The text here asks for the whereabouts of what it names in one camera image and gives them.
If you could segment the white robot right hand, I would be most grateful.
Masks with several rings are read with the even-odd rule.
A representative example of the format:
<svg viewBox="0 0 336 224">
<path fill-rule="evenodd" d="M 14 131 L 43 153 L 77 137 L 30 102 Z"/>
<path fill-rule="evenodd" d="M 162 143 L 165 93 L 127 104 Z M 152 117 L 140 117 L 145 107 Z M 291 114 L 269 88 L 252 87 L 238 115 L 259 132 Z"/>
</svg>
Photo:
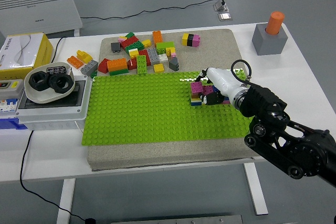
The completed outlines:
<svg viewBox="0 0 336 224">
<path fill-rule="evenodd" d="M 207 95 L 201 93 L 199 95 L 204 104 L 220 104 L 224 101 L 224 97 L 228 97 L 231 105 L 236 109 L 239 109 L 248 88 L 243 86 L 243 83 L 234 76 L 234 73 L 231 73 L 228 70 L 210 67 L 203 69 L 199 73 L 196 82 L 204 77 L 207 77 L 208 81 L 218 89 L 217 92 L 209 93 Z"/>
</svg>

